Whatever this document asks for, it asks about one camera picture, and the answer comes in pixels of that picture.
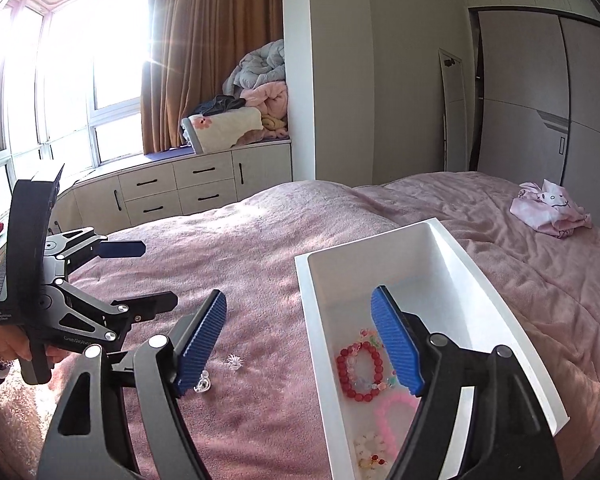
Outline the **person's left hand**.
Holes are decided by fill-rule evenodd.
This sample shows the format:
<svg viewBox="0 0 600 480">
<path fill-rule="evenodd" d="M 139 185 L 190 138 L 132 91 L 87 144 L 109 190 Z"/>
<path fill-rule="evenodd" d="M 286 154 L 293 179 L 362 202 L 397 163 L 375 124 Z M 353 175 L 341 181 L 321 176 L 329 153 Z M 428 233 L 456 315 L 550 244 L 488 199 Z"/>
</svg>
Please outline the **person's left hand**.
<svg viewBox="0 0 600 480">
<path fill-rule="evenodd" d="M 28 337 L 17 326 L 0 325 L 0 370 L 6 370 L 18 359 L 32 360 Z"/>
</svg>

